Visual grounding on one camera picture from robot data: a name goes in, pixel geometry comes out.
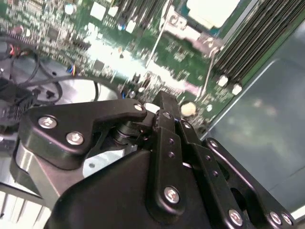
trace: motherboard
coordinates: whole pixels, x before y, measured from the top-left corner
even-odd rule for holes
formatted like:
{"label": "motherboard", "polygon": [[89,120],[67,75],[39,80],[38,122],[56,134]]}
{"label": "motherboard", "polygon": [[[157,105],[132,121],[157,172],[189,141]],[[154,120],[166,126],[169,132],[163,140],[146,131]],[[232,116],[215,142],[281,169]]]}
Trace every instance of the motherboard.
{"label": "motherboard", "polygon": [[252,77],[228,86],[214,60],[267,2],[0,0],[0,27],[42,44],[69,69],[64,53],[79,74],[107,79],[123,98],[149,103],[160,90],[170,93],[201,132]]}

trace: black metal bracket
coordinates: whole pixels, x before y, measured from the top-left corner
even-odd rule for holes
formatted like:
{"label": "black metal bracket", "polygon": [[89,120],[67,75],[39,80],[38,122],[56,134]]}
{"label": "black metal bracket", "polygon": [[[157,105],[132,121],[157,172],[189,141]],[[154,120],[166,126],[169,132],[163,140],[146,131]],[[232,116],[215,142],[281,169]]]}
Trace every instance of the black metal bracket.
{"label": "black metal bracket", "polygon": [[[133,99],[38,107],[22,118],[19,137],[24,147],[56,167],[77,169],[92,146],[94,133],[101,132],[105,138],[117,123],[140,122],[146,115],[145,108]],[[42,117],[51,118],[55,126],[41,126]],[[77,133],[83,139],[81,144],[69,143],[69,133]]]}
{"label": "black metal bracket", "polygon": [[153,123],[146,206],[159,222],[173,223],[185,211],[185,182],[180,137],[174,117],[159,110]]}
{"label": "black metal bracket", "polygon": [[297,227],[291,214],[218,141],[207,138],[203,145],[212,150],[219,165],[229,175],[227,184],[255,227]]}
{"label": "black metal bracket", "polygon": [[212,152],[201,146],[193,127],[188,122],[180,121],[177,126],[182,138],[183,160],[189,162],[194,169],[212,228],[247,228],[243,213]]}

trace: green circuit board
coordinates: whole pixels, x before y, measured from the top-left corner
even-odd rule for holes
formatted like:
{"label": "green circuit board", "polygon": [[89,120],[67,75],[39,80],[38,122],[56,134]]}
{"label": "green circuit board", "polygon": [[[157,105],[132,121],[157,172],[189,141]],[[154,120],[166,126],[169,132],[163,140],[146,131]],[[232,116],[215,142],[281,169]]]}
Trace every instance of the green circuit board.
{"label": "green circuit board", "polygon": [[[75,61],[82,75],[103,77],[117,85],[122,93],[126,92],[126,97],[130,91],[135,91],[141,101],[151,102],[164,90],[174,95],[179,103],[196,103],[196,114],[188,118],[196,128],[212,122],[234,95],[230,89],[218,86],[211,76],[206,93],[198,96],[208,73],[209,53],[164,32],[147,67],[161,30],[166,3],[146,1],[147,9],[157,2],[153,6],[154,15],[145,30],[139,23],[131,30],[125,28],[128,25],[123,25],[123,29],[118,25],[119,11],[111,12],[122,2],[126,2],[123,7],[134,2],[134,13],[143,0],[0,0],[0,25],[7,30],[22,25],[26,39],[45,44],[43,51],[47,56],[68,65],[65,57],[50,47],[60,49]],[[182,2],[186,1],[174,0],[173,9],[179,8]],[[219,31],[202,33],[221,40],[250,2],[241,0]],[[69,13],[67,4],[73,6]],[[132,81],[135,75],[140,77],[138,83]],[[149,84],[139,90],[148,78]]]}

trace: electronic component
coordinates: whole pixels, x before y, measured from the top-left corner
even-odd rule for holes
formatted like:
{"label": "electronic component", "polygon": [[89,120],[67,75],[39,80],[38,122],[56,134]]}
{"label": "electronic component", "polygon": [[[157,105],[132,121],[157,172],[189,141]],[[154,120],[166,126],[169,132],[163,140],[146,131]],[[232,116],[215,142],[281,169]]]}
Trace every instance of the electronic component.
{"label": "electronic component", "polygon": [[196,114],[196,104],[193,102],[183,102],[181,105],[181,114],[183,117],[190,117]]}
{"label": "electronic component", "polygon": [[240,0],[188,0],[188,16],[208,30],[221,28],[230,17]]}
{"label": "electronic component", "polygon": [[93,69],[101,72],[104,68],[105,64],[102,61],[96,60],[93,65]]}
{"label": "electronic component", "polygon": [[140,80],[140,77],[141,77],[140,74],[135,73],[132,78],[132,83],[138,83]]}
{"label": "electronic component", "polygon": [[[1,28],[5,30],[22,26],[24,31],[20,35],[10,31],[6,33],[27,44],[39,43],[41,54],[64,64],[68,67],[68,73],[99,76],[120,92],[124,88],[126,97],[130,91],[135,91],[136,98],[143,103],[151,103],[160,90],[169,92],[180,103],[195,102],[196,114],[190,116],[188,121],[196,127],[203,119],[210,123],[240,91],[238,86],[232,90],[233,85],[228,85],[229,82],[238,82],[241,87],[246,83],[246,80],[242,80],[245,70],[249,70],[267,51],[267,48],[260,49],[259,56],[251,56],[256,50],[248,49],[247,44],[255,42],[256,47],[269,47],[271,43],[265,46],[264,41],[256,42],[254,33],[260,32],[261,24],[270,18],[265,15],[266,20],[251,31],[253,35],[250,35],[249,29],[253,28],[259,15],[264,17],[267,9],[273,11],[279,9],[280,5],[276,0],[220,2],[10,0],[4,1],[3,8],[6,10],[0,10],[0,20]],[[226,6],[223,14],[218,8],[220,5]],[[277,23],[281,31],[269,31],[272,37],[278,37],[283,31],[287,36],[293,31],[295,25],[292,20],[300,15],[304,5],[301,0],[292,0],[291,4],[283,5],[288,9],[286,13],[284,10],[275,11],[279,17],[275,15],[272,18],[285,18],[282,16],[286,15],[292,26],[284,29],[285,21]],[[237,28],[240,28],[239,32],[232,36]],[[50,47],[56,47],[61,54]],[[247,53],[245,59],[239,59],[243,53]],[[73,62],[67,61],[65,56],[73,59]],[[74,63],[77,64],[75,71],[71,68]],[[229,72],[235,72],[236,67],[243,69],[238,77]],[[215,75],[225,75],[227,78],[213,77]],[[213,104],[217,109],[208,112],[208,104]]]}
{"label": "electronic component", "polygon": [[0,132],[19,123],[22,115],[34,106],[36,95],[0,77]]}
{"label": "electronic component", "polygon": [[257,4],[246,18],[248,23],[240,29],[242,32],[226,45],[214,67],[233,82],[240,82],[304,9],[302,0],[291,0],[289,4],[276,0]]}
{"label": "electronic component", "polygon": [[91,44],[89,42],[85,42],[82,39],[78,38],[71,38],[72,44],[82,50],[88,50],[91,47]]}
{"label": "electronic component", "polygon": [[105,12],[106,12],[105,7],[98,4],[97,2],[94,2],[91,8],[90,15],[101,21],[104,17]]}
{"label": "electronic component", "polygon": [[56,41],[59,35],[59,30],[54,27],[49,27],[47,36],[50,38],[50,40]]}
{"label": "electronic component", "polygon": [[224,87],[228,83],[229,79],[225,75],[221,75],[217,81],[218,86]]}
{"label": "electronic component", "polygon": [[65,5],[65,13],[68,15],[72,15],[76,12],[77,8],[75,4],[68,3]]}
{"label": "electronic component", "polygon": [[232,89],[233,95],[238,95],[243,90],[242,86],[239,83],[234,84]]}

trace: black cable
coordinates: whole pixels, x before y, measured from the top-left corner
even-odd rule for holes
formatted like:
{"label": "black cable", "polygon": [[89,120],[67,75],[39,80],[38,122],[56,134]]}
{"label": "black cable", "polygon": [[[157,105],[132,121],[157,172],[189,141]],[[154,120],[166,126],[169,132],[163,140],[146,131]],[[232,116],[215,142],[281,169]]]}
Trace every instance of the black cable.
{"label": "black cable", "polygon": [[94,97],[94,102],[99,100],[99,87],[97,85],[97,82],[94,82],[94,88],[95,88],[95,97]]}
{"label": "black cable", "polygon": [[10,60],[10,76],[11,76],[11,79],[13,80],[14,84],[17,84],[17,79],[16,79],[16,76],[15,74],[13,73],[13,67],[14,67],[14,61],[16,58],[19,58],[20,57],[20,54],[23,53],[23,52],[32,52],[34,54],[34,59],[35,59],[35,62],[36,62],[36,65],[35,65],[35,68],[32,72],[32,74],[30,75],[30,77],[25,81],[25,83],[28,83],[30,82],[32,79],[34,79],[34,77],[36,76],[38,70],[39,70],[39,64],[40,64],[40,55],[32,50],[32,49],[22,49],[18,55],[13,55],[11,60]]}
{"label": "black cable", "polygon": [[53,79],[36,81],[36,82],[32,82],[32,83],[21,83],[20,86],[22,86],[22,87],[41,86],[41,85],[45,85],[45,84],[49,84],[49,83],[55,83],[55,82],[66,81],[66,80],[90,80],[90,81],[99,83],[105,87],[108,87],[110,90],[115,92],[115,94],[118,98],[122,98],[121,93],[119,92],[119,90],[116,87],[114,87],[108,81],[106,81],[102,78],[98,78],[98,77],[86,77],[86,76],[73,77],[71,75],[66,75],[66,76],[56,77]]}
{"label": "black cable", "polygon": [[[41,68],[42,73],[45,74],[48,79],[54,79],[53,75],[51,75],[48,72],[48,70],[44,67],[44,65],[41,62],[40,62],[40,68]],[[37,100],[36,103],[38,105],[50,105],[50,104],[54,104],[54,103],[58,102],[62,98],[63,91],[62,91],[61,85],[58,82],[54,82],[53,84],[55,85],[56,90],[58,92],[58,98],[56,100],[53,100],[53,101]]]}

